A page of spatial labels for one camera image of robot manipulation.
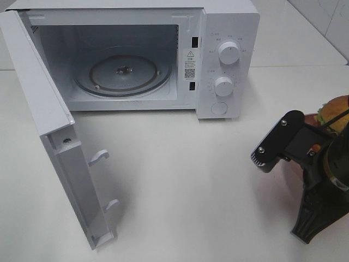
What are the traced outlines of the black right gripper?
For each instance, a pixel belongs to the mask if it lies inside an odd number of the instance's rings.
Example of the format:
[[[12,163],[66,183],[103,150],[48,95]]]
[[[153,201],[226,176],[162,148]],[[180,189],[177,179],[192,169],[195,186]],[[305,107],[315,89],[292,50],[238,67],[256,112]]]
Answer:
[[[348,174],[348,166],[340,167],[327,160],[316,164],[312,172],[303,171],[303,195],[297,221],[291,233],[303,243],[348,214],[348,183],[339,178]]]

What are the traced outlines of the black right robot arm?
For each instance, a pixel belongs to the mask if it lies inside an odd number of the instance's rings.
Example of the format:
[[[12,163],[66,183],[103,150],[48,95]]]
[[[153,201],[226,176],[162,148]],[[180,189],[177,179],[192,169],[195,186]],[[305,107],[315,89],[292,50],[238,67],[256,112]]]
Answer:
[[[340,134],[299,162],[303,193],[292,229],[304,243],[348,214],[348,135]]]

